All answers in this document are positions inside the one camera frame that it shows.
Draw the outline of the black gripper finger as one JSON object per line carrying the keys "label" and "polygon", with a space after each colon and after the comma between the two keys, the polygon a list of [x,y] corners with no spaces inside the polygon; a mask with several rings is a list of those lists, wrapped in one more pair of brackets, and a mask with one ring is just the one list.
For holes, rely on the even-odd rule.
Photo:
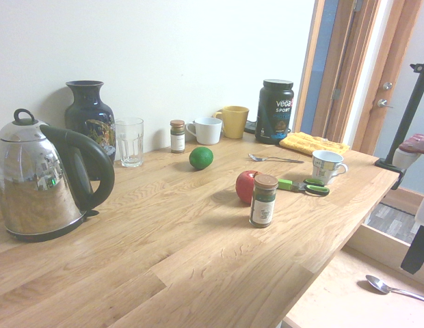
{"label": "black gripper finger", "polygon": [[424,263],[424,226],[421,225],[414,237],[404,259],[401,268],[414,275]]}

